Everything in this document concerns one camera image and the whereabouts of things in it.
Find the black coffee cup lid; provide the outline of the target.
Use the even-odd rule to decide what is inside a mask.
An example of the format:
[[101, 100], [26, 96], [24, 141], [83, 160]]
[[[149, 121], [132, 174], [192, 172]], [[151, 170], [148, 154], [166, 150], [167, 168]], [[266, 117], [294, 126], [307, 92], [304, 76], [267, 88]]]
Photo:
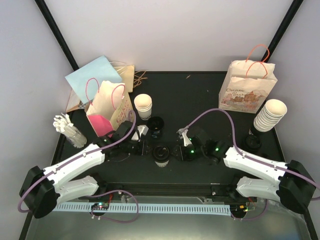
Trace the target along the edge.
[[170, 150], [167, 146], [157, 145], [152, 151], [152, 156], [154, 160], [158, 163], [164, 163], [168, 160], [170, 155]]

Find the white paper coffee cup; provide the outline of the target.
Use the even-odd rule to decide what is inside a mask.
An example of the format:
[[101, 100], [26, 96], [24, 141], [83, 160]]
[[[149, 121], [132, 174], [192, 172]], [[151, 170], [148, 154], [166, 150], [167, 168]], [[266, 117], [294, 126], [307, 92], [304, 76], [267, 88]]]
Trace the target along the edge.
[[166, 167], [168, 165], [168, 163], [169, 163], [169, 160], [166, 160], [164, 162], [155, 161], [155, 164], [160, 168]]

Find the cream paper bag pink sides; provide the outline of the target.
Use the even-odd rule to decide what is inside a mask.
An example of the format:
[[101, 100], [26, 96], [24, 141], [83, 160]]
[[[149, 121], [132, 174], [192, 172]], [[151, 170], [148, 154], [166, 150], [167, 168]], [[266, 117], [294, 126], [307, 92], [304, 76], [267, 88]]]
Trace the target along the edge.
[[124, 83], [103, 81], [93, 101], [88, 105], [86, 117], [98, 137], [118, 129], [124, 121], [133, 121], [132, 102]]

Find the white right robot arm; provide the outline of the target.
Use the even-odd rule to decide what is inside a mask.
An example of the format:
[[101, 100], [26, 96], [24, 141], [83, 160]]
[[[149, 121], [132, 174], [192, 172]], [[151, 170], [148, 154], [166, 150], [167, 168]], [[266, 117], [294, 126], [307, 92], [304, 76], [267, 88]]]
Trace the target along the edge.
[[243, 176], [237, 184], [228, 187], [230, 200], [238, 202], [243, 197], [257, 197], [279, 202], [297, 214], [307, 211], [316, 187], [300, 162], [280, 162], [246, 152], [222, 140], [210, 138], [199, 127], [181, 128], [177, 134], [182, 144], [174, 149], [174, 154], [180, 160], [192, 161], [204, 157], [254, 176]]

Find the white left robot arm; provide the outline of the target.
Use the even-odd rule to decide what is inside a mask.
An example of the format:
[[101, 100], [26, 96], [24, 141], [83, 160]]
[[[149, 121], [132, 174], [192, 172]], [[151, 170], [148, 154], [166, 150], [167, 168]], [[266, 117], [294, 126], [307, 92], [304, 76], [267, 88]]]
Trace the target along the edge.
[[148, 152], [145, 136], [147, 125], [133, 125], [126, 120], [117, 130], [96, 138], [74, 156], [55, 165], [31, 168], [19, 191], [20, 204], [27, 206], [36, 219], [51, 213], [59, 204], [80, 197], [103, 199], [108, 188], [97, 175], [76, 177], [85, 171], [111, 160], [119, 154], [144, 155]]

